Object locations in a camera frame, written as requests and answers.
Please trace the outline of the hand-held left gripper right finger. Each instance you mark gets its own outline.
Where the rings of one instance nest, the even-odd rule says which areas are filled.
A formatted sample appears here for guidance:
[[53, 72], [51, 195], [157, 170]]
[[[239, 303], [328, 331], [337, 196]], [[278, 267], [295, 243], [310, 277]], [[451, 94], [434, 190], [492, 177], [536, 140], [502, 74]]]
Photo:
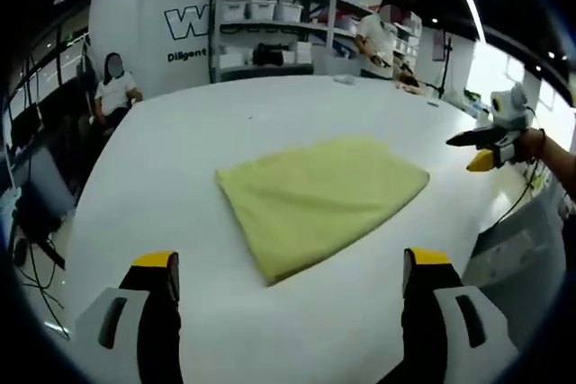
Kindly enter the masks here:
[[404, 250], [403, 383], [492, 383], [518, 357], [508, 320], [446, 253]]

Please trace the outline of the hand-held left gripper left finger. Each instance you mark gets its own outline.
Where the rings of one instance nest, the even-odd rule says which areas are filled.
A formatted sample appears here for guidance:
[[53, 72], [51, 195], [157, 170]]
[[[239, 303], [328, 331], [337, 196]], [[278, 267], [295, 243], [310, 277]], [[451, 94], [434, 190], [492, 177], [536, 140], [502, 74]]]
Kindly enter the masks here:
[[76, 366], [91, 383], [179, 383], [179, 300], [178, 253], [140, 256], [78, 316]]

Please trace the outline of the person's right hand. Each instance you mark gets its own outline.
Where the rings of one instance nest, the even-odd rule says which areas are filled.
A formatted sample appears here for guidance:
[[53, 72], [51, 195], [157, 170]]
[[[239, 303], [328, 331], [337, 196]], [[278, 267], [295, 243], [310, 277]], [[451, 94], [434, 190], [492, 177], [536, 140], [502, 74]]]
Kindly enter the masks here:
[[546, 134], [543, 129], [529, 128], [522, 131], [514, 141], [515, 155], [511, 159], [512, 164], [538, 160], [542, 148], [546, 142]]

